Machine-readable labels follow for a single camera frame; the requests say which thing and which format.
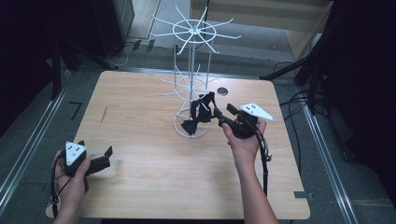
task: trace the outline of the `table top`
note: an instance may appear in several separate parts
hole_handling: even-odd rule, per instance
[[[113,146],[111,166],[88,176],[83,217],[242,219],[239,178],[233,155],[218,120],[207,133],[186,138],[175,131],[174,117],[183,106],[174,92],[174,76],[104,72],[78,129],[75,142],[84,140],[89,158],[103,156]],[[268,199],[278,219],[310,216],[290,140],[269,81],[210,78],[208,89],[228,90],[216,104],[228,118],[228,103],[257,103],[276,121],[268,121],[265,137],[268,162]],[[262,182],[260,153],[256,170]]]

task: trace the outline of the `person's left hand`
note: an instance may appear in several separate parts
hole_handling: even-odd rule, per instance
[[[55,159],[59,154],[61,150],[56,153]],[[55,178],[58,180],[58,190],[67,185],[61,192],[61,208],[54,223],[78,223],[85,204],[84,176],[90,168],[90,163],[89,159],[85,159],[71,179],[64,173],[63,161],[59,160],[56,164]]]

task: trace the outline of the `gray floor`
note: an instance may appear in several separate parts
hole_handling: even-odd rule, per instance
[[[251,38],[254,38],[255,32],[246,32],[245,36],[247,38],[249,34],[252,35]],[[132,48],[125,50],[129,59],[125,65],[120,66],[120,70],[142,71],[139,68],[159,69],[151,70],[152,72],[172,70],[172,50],[165,44],[160,45],[159,40],[155,42],[156,45],[151,51],[148,51],[148,46],[145,45],[144,41],[137,50],[132,50]],[[285,45],[282,41],[277,44],[279,46]],[[264,45],[270,47],[273,44],[265,43]],[[288,57],[274,57],[272,51],[263,51],[262,54],[261,58],[245,54],[232,55],[224,52],[213,54],[211,73],[226,74],[226,77],[235,78],[258,78],[258,76],[270,74],[274,70],[287,65],[287,63],[278,64],[279,62],[290,60]],[[205,67],[207,57],[207,53],[198,52],[197,62]],[[185,55],[181,55],[177,59],[180,63],[187,61]],[[113,63],[124,63],[126,58],[123,52],[120,52],[119,55],[109,60]],[[59,108],[47,123],[48,126],[42,137],[37,138],[35,145],[32,147],[31,145],[27,146],[27,149],[32,148],[33,150],[31,158],[28,157],[31,160],[26,163],[26,170],[21,170],[21,180],[16,180],[18,186],[13,191],[9,201],[2,202],[4,211],[1,213],[0,223],[51,223],[51,219],[46,217],[44,211],[50,196],[50,166],[53,155],[56,150],[64,147],[65,141],[74,139],[95,83],[103,71],[92,61],[84,58],[81,58],[81,61],[83,65],[79,72],[70,72],[64,75],[64,77],[70,77],[64,81],[64,85],[68,83],[67,89],[63,92]],[[287,102],[298,91],[298,88],[292,82],[293,77],[294,73],[290,72],[274,80],[279,102]],[[51,103],[50,95],[51,85],[48,85],[0,139],[0,152],[2,153],[0,180],[2,184],[6,182],[6,178],[18,157],[21,154],[26,154],[27,149],[24,150],[26,143]],[[82,107],[74,119],[72,117],[76,112],[76,105],[70,104],[70,102],[82,103]],[[291,110],[300,104],[291,104]],[[284,118],[289,114],[287,105],[282,106],[282,113]],[[342,149],[331,123],[321,115],[316,115],[315,118],[318,120],[335,170],[342,180],[359,223],[396,223],[395,209],[383,190],[377,175],[364,164],[351,164],[344,161]],[[302,110],[296,113],[292,116],[292,120],[301,147],[301,178],[309,196],[308,202],[311,209],[311,217],[308,220],[295,220],[293,223],[345,223],[339,201],[336,193],[334,193],[326,167],[322,162],[316,139],[308,125],[305,112]],[[286,125],[298,162],[300,153],[297,136],[290,119],[286,121]],[[0,191],[0,195],[3,196],[4,190],[1,189]],[[80,223],[100,222],[100,219],[83,218]],[[290,221],[281,220],[281,223],[290,223]]]

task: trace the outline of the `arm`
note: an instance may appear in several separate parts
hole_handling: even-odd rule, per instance
[[[259,119],[259,130],[264,133],[266,122]],[[246,223],[278,223],[274,211],[265,196],[262,185],[256,176],[254,162],[259,143],[255,136],[239,139],[226,123],[222,124],[228,145],[231,146],[235,167],[241,183],[242,202]]]
[[[64,168],[59,161],[55,169],[55,177],[58,179],[58,186],[61,189],[67,181],[67,185],[61,192],[61,208],[54,223],[78,223],[79,216],[85,203],[84,175],[90,168],[90,160],[85,161],[78,167],[76,174],[69,181],[69,176],[64,175]]]

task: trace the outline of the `hand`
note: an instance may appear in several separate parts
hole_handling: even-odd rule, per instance
[[[61,150],[56,153],[55,158],[59,154],[61,154]],[[90,168],[90,163],[89,159],[85,159],[71,179],[65,175],[63,163],[58,161],[56,164],[55,178],[58,179],[58,190],[68,183],[61,192],[61,208],[54,223],[78,223],[85,204],[84,175]]]
[[[264,133],[267,122],[263,119],[258,120],[258,128],[260,132]],[[231,127],[223,123],[222,129],[225,136],[228,138],[228,145],[231,146],[233,151],[233,158],[235,159],[235,166],[238,171],[242,168],[254,166],[257,151],[259,149],[259,142],[255,135],[247,138],[240,139],[233,135]]]

